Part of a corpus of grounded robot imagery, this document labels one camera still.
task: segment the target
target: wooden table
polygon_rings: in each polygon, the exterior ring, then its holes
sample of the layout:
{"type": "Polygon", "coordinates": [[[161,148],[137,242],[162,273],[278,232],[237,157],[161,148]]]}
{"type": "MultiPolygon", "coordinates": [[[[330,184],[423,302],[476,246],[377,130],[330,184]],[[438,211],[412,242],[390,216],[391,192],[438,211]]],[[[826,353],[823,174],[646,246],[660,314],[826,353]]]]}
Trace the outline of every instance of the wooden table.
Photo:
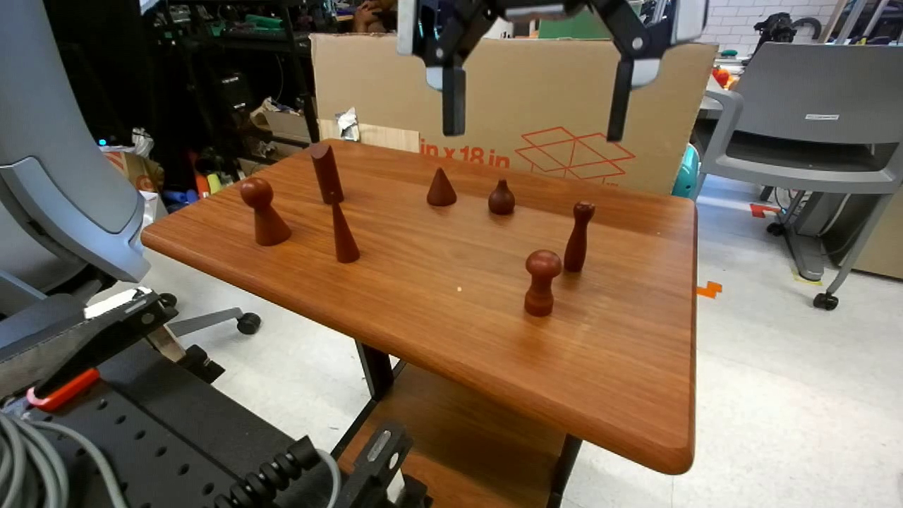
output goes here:
{"type": "Polygon", "coordinates": [[[442,160],[457,203],[430,209],[426,189],[438,160],[359,144],[333,148],[359,263],[335,263],[330,206],[319,196],[303,151],[256,171],[270,179],[272,209],[291,226],[291,239],[256,246],[250,209],[226,189],[158,220],[144,242],[359,338],[364,356],[377,350],[404,357],[412,381],[395,383],[377,404],[385,408],[377,418],[408,418],[404,426],[415,428],[419,455],[408,466],[423,467],[438,500],[438,481],[447,481],[447,504],[476,497],[490,500],[481,504],[532,504],[543,487],[563,487],[577,439],[666,473],[692,466],[692,199],[442,160]],[[498,177],[517,195],[511,216],[487,213],[484,196],[498,177]],[[532,247],[563,254],[574,199],[598,206],[587,264],[577,277],[552,281],[549,315],[531,315],[522,309],[531,281],[524,257],[532,247]],[[452,428],[473,426],[476,438],[430,446],[433,438],[457,435],[438,432],[439,415],[457,419],[452,428]],[[522,481],[508,470],[498,476],[498,456],[487,448],[497,439],[522,481]],[[470,455],[481,466],[438,455],[470,455]],[[522,456],[555,473],[532,470],[522,456]]]}

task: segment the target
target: chair backrest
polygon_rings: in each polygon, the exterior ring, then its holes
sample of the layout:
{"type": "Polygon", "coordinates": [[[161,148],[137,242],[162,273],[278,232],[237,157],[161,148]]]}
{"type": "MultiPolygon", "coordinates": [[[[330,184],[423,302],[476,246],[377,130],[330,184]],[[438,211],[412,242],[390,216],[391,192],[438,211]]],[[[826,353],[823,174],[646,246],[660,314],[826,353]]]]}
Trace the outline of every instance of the chair backrest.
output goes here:
{"type": "Polygon", "coordinates": [[[739,133],[813,144],[903,137],[903,48],[768,41],[739,92],[739,133]]]}
{"type": "Polygon", "coordinates": [[[0,314],[86,264],[144,277],[144,199],[95,148],[40,0],[3,2],[0,64],[0,314]]]}

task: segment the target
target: wall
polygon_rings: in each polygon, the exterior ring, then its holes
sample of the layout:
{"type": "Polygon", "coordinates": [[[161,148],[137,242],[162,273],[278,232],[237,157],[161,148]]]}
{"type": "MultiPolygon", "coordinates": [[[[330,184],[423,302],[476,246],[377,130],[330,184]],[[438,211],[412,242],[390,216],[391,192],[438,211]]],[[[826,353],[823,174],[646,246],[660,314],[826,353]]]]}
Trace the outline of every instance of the wall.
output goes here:
{"type": "Polygon", "coordinates": [[[789,12],[792,20],[814,16],[826,28],[837,0],[708,0],[708,28],[699,36],[703,41],[715,41],[749,54],[759,41],[752,28],[759,20],[775,12],[789,12]]]}

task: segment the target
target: shelf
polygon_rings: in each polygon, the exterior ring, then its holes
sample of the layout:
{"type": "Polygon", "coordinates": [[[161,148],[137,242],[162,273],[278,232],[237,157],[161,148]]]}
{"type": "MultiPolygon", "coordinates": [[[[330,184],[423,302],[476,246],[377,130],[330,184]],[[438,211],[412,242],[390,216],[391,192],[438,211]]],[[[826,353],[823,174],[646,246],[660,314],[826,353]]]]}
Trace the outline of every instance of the shelf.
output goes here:
{"type": "Polygon", "coordinates": [[[390,395],[371,404],[342,448],[344,470],[385,422],[397,422],[412,438],[404,473],[426,486],[433,508],[531,508],[549,500],[563,432],[404,363],[390,395]]]}

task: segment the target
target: cardboard box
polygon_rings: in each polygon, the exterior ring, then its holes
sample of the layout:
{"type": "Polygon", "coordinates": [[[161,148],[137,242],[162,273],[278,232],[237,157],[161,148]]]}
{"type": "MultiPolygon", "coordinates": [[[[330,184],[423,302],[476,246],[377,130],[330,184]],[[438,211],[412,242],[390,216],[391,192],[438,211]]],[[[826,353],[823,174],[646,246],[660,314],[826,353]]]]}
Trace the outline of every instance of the cardboard box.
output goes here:
{"type": "Polygon", "coordinates": [[[618,50],[608,41],[481,40],[464,62],[464,136],[442,136],[439,92],[395,36],[313,36],[322,137],[354,106],[361,141],[390,126],[399,146],[487,165],[517,165],[600,185],[669,195],[699,109],[714,44],[666,54],[632,92],[624,141],[604,137],[618,50]]]}

